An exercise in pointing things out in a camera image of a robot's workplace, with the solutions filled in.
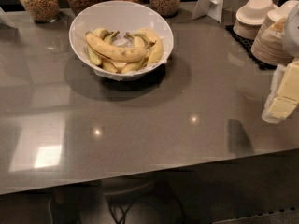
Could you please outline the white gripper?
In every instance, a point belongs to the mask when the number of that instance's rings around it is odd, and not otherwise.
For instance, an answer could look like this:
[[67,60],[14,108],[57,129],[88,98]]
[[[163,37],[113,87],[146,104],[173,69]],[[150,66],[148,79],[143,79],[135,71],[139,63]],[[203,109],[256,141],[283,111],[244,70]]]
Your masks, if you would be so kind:
[[[299,58],[299,4],[290,11],[283,28],[283,48]],[[299,62],[290,63],[283,75],[277,95],[299,102]]]

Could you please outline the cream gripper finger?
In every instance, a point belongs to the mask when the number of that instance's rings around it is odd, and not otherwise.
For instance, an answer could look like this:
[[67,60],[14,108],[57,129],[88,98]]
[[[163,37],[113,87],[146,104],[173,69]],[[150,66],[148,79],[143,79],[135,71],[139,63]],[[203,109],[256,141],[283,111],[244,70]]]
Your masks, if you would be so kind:
[[284,97],[268,97],[264,105],[262,120],[272,124],[284,121],[297,107],[292,100]]

